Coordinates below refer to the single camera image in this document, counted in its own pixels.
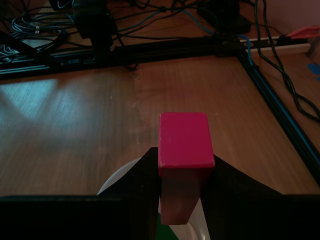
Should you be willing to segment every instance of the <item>wooden surface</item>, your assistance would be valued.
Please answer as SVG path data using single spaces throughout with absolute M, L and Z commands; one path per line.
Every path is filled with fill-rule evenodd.
M 132 11 L 118 8 L 114 14 Z M 251 6 L 243 5 L 241 11 L 252 17 Z M 182 13 L 138 33 L 205 34 Z M 255 37 L 255 31 L 248 36 Z M 126 44 L 138 41 L 125 39 Z M 281 59 L 297 92 L 320 106 L 320 82 L 309 72 L 308 58 L 294 54 Z M 320 125 L 298 112 L 274 69 L 254 60 L 320 149 Z M 162 112 L 207 113 L 217 156 L 281 193 L 320 193 L 238 60 L 204 56 L 144 63 L 135 72 L 113 67 L 2 83 L 0 195 L 96 194 L 119 167 L 158 145 Z

